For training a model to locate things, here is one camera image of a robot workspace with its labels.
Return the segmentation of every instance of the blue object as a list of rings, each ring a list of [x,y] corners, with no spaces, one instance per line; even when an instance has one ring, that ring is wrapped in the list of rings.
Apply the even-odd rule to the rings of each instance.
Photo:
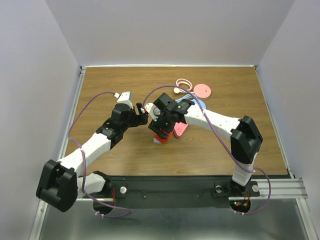
[[[190,94],[186,94],[186,95],[184,95],[183,97],[181,97],[181,98],[179,98],[179,99],[176,99],[175,101],[176,101],[177,103],[180,103],[182,99],[193,99],[193,97],[192,97]],[[204,101],[202,101],[202,100],[200,100],[200,99],[198,99],[198,100],[199,100],[202,108],[203,108],[203,109],[206,109],[206,104],[204,103]]]
[[[158,139],[156,139],[156,138],[153,138],[153,142],[154,142],[155,144],[160,144],[160,145],[162,144],[162,143],[159,142]]]
[[[191,101],[194,102],[195,104],[198,104],[195,99],[192,99]],[[204,103],[204,101],[202,101],[200,99],[198,99],[198,101],[200,102],[200,105],[202,106],[202,108],[206,109],[206,104]]]

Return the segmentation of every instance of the cable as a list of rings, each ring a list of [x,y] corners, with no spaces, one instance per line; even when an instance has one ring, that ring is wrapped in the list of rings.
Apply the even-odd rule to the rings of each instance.
[[[235,213],[239,213],[239,214],[241,214],[241,215],[253,215],[253,214],[256,214],[257,212],[260,212],[262,209],[264,209],[264,208],[267,206],[267,204],[269,203],[269,201],[270,201],[270,198],[271,198],[271,182],[270,182],[270,178],[268,177],[268,175],[266,174],[266,172],[263,171],[261,168],[255,167],[254,169],[255,169],[255,170],[259,170],[260,172],[263,173],[263,175],[265,175],[266,180],[268,181],[268,185],[269,185],[269,194],[268,194],[268,197],[267,197],[265,203],[264,203],[260,208],[258,208],[257,210],[254,210],[254,211],[251,211],[251,212],[246,212],[246,213],[245,213],[245,212],[234,211]]]
[[[246,205],[248,205],[248,203],[249,203],[249,201],[250,201],[250,197],[251,197],[251,195],[250,195],[250,191],[249,191],[249,197],[248,197],[248,200],[246,201]]]
[[[151,92],[149,92],[149,94],[148,94],[148,95],[145,97],[145,99],[143,100],[142,106],[145,107],[145,104],[146,104],[146,101],[147,101],[148,97],[149,97],[153,92],[155,92],[155,91],[157,91],[157,90],[159,90],[159,89],[162,89],[162,88],[167,88],[167,87],[182,89],[182,90],[185,91],[186,93],[190,94],[190,95],[196,100],[196,102],[197,102],[198,105],[199,105],[199,108],[200,108],[201,112],[203,113],[203,115],[204,115],[206,121],[208,122],[210,128],[212,129],[214,135],[218,138],[219,142],[222,144],[222,146],[224,147],[224,149],[226,150],[226,152],[229,154],[229,156],[230,156],[231,159],[235,162],[235,164],[238,165],[239,168],[241,168],[243,171],[245,171],[245,172],[247,172],[247,173],[254,173],[256,170],[259,170],[259,171],[261,171],[261,172],[265,175],[265,177],[266,177],[266,179],[267,179],[267,181],[268,181],[268,185],[269,185],[269,194],[268,194],[267,200],[265,201],[265,203],[263,204],[263,206],[260,207],[259,209],[255,210],[255,211],[252,211],[252,212],[248,212],[248,213],[242,212],[241,214],[242,214],[242,215],[252,215],[252,214],[255,214],[255,213],[261,211],[261,210],[269,203],[270,197],[271,197],[271,183],[270,183],[270,179],[269,179],[268,175],[266,174],[265,171],[263,171],[263,170],[262,170],[261,168],[259,168],[259,167],[254,167],[252,171],[249,171],[249,170],[247,170],[247,169],[245,169],[244,167],[241,166],[240,162],[238,162],[238,161],[235,159],[235,157],[232,155],[232,153],[231,153],[231,151],[229,150],[229,148],[227,147],[227,145],[223,142],[223,140],[222,140],[221,137],[219,136],[218,132],[216,131],[215,127],[214,127],[214,126],[212,125],[212,123],[210,122],[210,119],[208,118],[207,114],[204,112],[204,109],[203,109],[203,107],[201,106],[201,104],[200,104],[200,102],[199,102],[199,100],[198,100],[198,98],[197,98],[196,96],[194,96],[190,91],[188,91],[187,89],[184,89],[183,87],[175,86],[175,85],[163,85],[163,86],[159,86],[159,87],[155,88],[154,90],[152,90]]]
[[[98,93],[97,95],[93,96],[90,101],[83,107],[83,109],[79,112],[78,116],[75,118],[75,120],[73,121],[73,123],[71,124],[69,130],[68,130],[68,133],[67,133],[67,138],[68,140],[74,142],[77,147],[80,149],[81,151],[81,154],[82,154],[82,161],[83,161],[83,181],[82,181],[82,192],[90,199],[92,199],[93,201],[97,202],[98,204],[101,204],[105,207],[108,207],[108,208],[112,208],[112,209],[119,209],[119,210],[124,210],[124,211],[127,211],[127,213],[124,213],[124,214],[121,214],[121,215],[104,215],[104,214],[101,214],[99,213],[98,211],[95,212],[96,215],[99,215],[103,218],[121,218],[121,217],[125,217],[129,214],[131,214],[131,210],[129,208],[126,208],[126,207],[120,207],[120,206],[112,206],[112,205],[109,205],[107,203],[104,203],[102,201],[99,201],[98,199],[96,199],[95,197],[91,196],[90,194],[88,194],[85,190],[85,183],[86,183],[86,177],[87,177],[87,162],[86,162],[86,155],[85,155],[85,152],[83,151],[82,149],[82,145],[77,141],[75,140],[74,138],[71,138],[70,137],[70,133],[71,133],[71,130],[72,128],[74,127],[75,123],[77,122],[77,120],[79,119],[79,117],[81,116],[81,114],[84,112],[84,110],[89,106],[89,104],[98,96],[102,95],[102,94],[112,94],[113,96],[116,94],[115,92],[113,91],[104,91],[104,92],[101,92],[101,93]]]
[[[248,199],[250,199],[250,190],[248,190]],[[241,201],[241,204],[247,200],[247,195],[244,196],[244,199]]]
[[[180,93],[186,93],[186,91],[184,91],[184,88],[179,87],[179,84],[185,84],[189,87],[188,91],[191,91],[191,89],[193,88],[192,83],[184,78],[179,78],[177,81],[175,81],[175,85],[176,87],[173,89],[173,92],[175,94],[180,94]]]
[[[189,90],[183,88],[183,87],[180,87],[180,86],[176,86],[176,85],[163,85],[163,86],[159,86],[157,88],[155,88],[154,90],[152,90],[151,92],[149,92],[149,94],[145,97],[145,99],[143,100],[143,104],[142,106],[145,107],[145,104],[146,104],[146,101],[148,99],[148,97],[155,91],[159,90],[159,89],[162,89],[162,88],[167,88],[167,87],[171,87],[171,88],[179,88],[179,89],[182,89],[183,91],[187,92],[188,94],[190,94],[194,99],[195,101],[198,103],[199,105],[199,108],[201,110],[201,112],[203,113],[203,116],[205,117],[206,121],[208,122],[211,130],[213,131],[214,135],[216,136],[216,138],[219,140],[219,142],[221,143],[221,145],[224,147],[224,149],[226,150],[226,152],[229,154],[229,156],[231,157],[231,159],[235,162],[235,164],[238,165],[239,168],[241,168],[243,171],[247,172],[247,173],[253,173],[254,171],[253,170],[247,170],[245,169],[240,162],[238,162],[235,157],[232,155],[231,151],[229,150],[229,148],[227,147],[227,145],[224,143],[224,141],[222,140],[222,138],[219,136],[219,133],[217,132],[217,130],[215,129],[215,127],[212,125],[212,123],[210,122],[207,114],[204,112],[204,108],[201,106],[198,98],[193,94],[191,93]]]
[[[112,198],[113,198],[113,205],[115,206],[116,205],[116,191],[115,189],[112,189]]]

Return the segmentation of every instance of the metal frame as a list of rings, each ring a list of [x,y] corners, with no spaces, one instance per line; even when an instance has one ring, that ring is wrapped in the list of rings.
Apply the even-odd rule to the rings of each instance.
[[[76,113],[76,109],[77,109],[77,104],[78,104],[78,100],[79,100],[79,96],[80,96],[80,92],[81,92],[81,88],[82,88],[82,84],[84,82],[85,79],[85,74],[86,74],[86,67],[82,66],[81,68],[81,72],[80,72],[80,76],[79,76],[79,80],[78,80],[78,84],[76,86],[76,90],[75,90],[75,95],[73,98],[73,102],[72,102],[72,107],[71,107],[71,111],[70,111],[70,115],[68,118],[68,122],[67,122],[67,126],[65,127],[65,131],[64,131],[64,135],[63,135],[63,140],[61,143],[61,147],[60,147],[60,151],[59,151],[59,155],[57,160],[63,158],[66,154],[66,149],[67,149],[67,145],[68,145],[68,138],[67,138],[67,133],[69,130],[70,125],[72,124],[74,117],[75,117],[75,113]],[[41,228],[42,225],[44,223],[45,220],[45,215],[46,215],[46,211],[47,211],[47,207],[48,204],[42,200],[39,201],[39,205],[35,214],[35,219],[32,225],[32,229],[31,229],[31,234],[29,237],[29,240],[38,240],[40,237],[40,233],[41,233]]]
[[[132,64],[132,65],[130,65],[130,64],[126,64],[126,65],[102,65],[102,66],[90,66],[90,67],[254,67],[256,69],[256,67],[253,65],[246,65],[246,66],[239,66],[239,65],[225,66],[225,65],[222,65],[222,66],[220,66],[220,65],[171,65],[171,64],[159,64],[159,65],[147,65],[147,64],[143,64],[143,65]],[[67,145],[68,145],[67,132],[68,132],[69,126],[72,124],[74,116],[75,116],[79,96],[80,96],[81,89],[82,89],[82,84],[83,84],[85,74],[86,74],[87,67],[82,66],[80,68],[81,68],[81,72],[80,72],[80,76],[79,76],[79,81],[78,81],[75,96],[73,99],[72,108],[71,108],[71,112],[70,112],[70,115],[68,118],[67,126],[65,128],[65,133],[64,133],[61,148],[59,151],[58,159],[63,158],[66,153],[66,149],[67,149]],[[271,180],[271,186],[272,186],[271,198],[273,198],[273,199],[296,199],[297,204],[298,204],[298,208],[299,208],[302,220],[303,220],[303,224],[304,224],[304,227],[307,232],[307,235],[308,235],[309,239],[316,240],[316,239],[318,239],[318,235],[317,235],[316,228],[315,228],[313,221],[312,221],[312,217],[311,217],[310,210],[308,207],[308,202],[306,200],[306,198],[308,198],[308,196],[307,196],[307,192],[304,188],[303,181],[302,181],[302,179],[294,179],[294,175],[290,171],[286,152],[285,152],[284,145],[283,145],[283,142],[282,142],[279,130],[278,130],[278,126],[273,118],[272,113],[270,112],[268,103],[267,103],[264,95],[263,95],[263,97],[266,102],[266,106],[267,106],[267,109],[268,109],[268,112],[269,112],[269,115],[271,118],[273,128],[275,130],[276,138],[277,138],[278,144],[280,146],[280,150],[281,150],[281,153],[282,153],[282,156],[284,159],[285,166],[287,167],[288,173],[291,177],[291,179],[290,178],[283,178],[283,179],[280,178],[280,179],[272,179]],[[265,179],[255,179],[255,181],[258,182],[259,190],[261,193],[260,197],[255,197],[255,198],[260,198],[260,199],[267,198],[267,194],[269,191],[268,182]],[[111,198],[102,198],[101,200],[111,201],[112,199]],[[91,199],[82,198],[82,199],[77,199],[77,201],[91,201]],[[32,230],[31,230],[31,234],[30,234],[30,238],[29,238],[30,240],[38,240],[39,239],[42,225],[43,225],[43,222],[45,219],[47,207],[48,207],[48,204],[46,202],[44,202],[42,200],[39,201],[38,209],[37,209],[37,212],[35,215],[35,219],[33,222]]]

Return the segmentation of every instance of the white cable connector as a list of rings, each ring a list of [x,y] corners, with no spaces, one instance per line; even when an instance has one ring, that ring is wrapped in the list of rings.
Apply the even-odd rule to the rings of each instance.
[[[118,104],[126,104],[130,107],[130,109],[134,109],[132,104],[132,94],[129,91],[125,91],[121,93],[118,100],[116,101]]]
[[[120,94],[116,92],[113,96],[114,96],[116,99],[118,99],[118,98],[120,97]]]
[[[144,106],[144,109],[151,116],[152,120],[156,122],[158,115],[160,114],[159,108],[157,108],[157,106],[154,105],[153,103],[148,103]]]

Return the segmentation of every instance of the red object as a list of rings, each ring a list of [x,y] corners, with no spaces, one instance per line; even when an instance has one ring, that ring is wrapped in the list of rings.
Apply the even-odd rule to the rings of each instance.
[[[160,138],[159,135],[156,134],[156,133],[153,135],[153,137],[154,137],[155,139],[157,139],[160,143],[165,144],[166,142],[169,141],[169,139],[171,138],[173,132],[170,132],[170,133],[167,133],[166,131],[163,131],[163,132],[165,132],[166,134],[168,134],[168,138],[167,138],[167,139]]]

